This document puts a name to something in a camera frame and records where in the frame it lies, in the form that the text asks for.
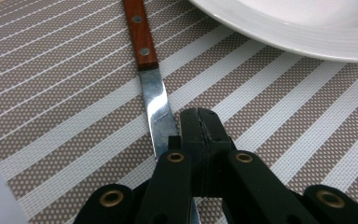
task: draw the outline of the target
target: placemat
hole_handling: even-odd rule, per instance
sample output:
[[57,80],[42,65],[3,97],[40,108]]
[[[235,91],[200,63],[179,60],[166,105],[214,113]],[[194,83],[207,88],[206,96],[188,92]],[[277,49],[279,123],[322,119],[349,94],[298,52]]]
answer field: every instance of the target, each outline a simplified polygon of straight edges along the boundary
[[[145,6],[176,117],[212,109],[289,189],[358,202],[358,63],[275,49],[185,0]],[[98,187],[153,172],[123,13],[116,0],[0,3],[0,170],[30,223],[71,223]],[[197,203],[202,223],[225,222],[219,200]]]

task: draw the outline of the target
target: metal blade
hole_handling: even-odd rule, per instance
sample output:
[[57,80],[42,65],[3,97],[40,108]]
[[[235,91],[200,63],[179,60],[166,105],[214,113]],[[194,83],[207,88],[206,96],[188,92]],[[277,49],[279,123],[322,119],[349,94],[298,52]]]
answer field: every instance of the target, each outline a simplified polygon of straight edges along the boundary
[[167,92],[157,69],[140,71],[149,130],[156,159],[168,150],[168,136],[178,135]]

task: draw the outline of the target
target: table knife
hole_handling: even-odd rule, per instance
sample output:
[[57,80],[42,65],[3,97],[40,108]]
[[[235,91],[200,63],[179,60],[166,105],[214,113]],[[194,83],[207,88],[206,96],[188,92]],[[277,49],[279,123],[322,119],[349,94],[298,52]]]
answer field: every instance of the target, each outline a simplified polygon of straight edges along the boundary
[[[167,92],[158,69],[158,58],[146,17],[143,0],[123,0],[131,42],[141,80],[142,95],[156,160],[168,150],[168,137],[178,135],[168,103]],[[200,224],[199,213],[191,200],[189,221]]]

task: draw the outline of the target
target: plate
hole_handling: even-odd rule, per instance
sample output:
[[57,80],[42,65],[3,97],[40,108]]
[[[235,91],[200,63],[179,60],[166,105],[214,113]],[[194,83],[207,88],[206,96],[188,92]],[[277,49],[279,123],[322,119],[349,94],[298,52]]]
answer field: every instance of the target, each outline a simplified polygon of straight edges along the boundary
[[226,26],[297,54],[358,63],[358,0],[190,0]]

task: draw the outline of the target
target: knife handle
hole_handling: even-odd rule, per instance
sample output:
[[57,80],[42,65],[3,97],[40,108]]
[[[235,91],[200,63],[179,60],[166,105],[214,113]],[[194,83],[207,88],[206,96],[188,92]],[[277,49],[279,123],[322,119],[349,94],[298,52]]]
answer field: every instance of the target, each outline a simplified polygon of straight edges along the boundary
[[150,33],[143,0],[123,0],[127,24],[139,70],[158,67],[156,50]]

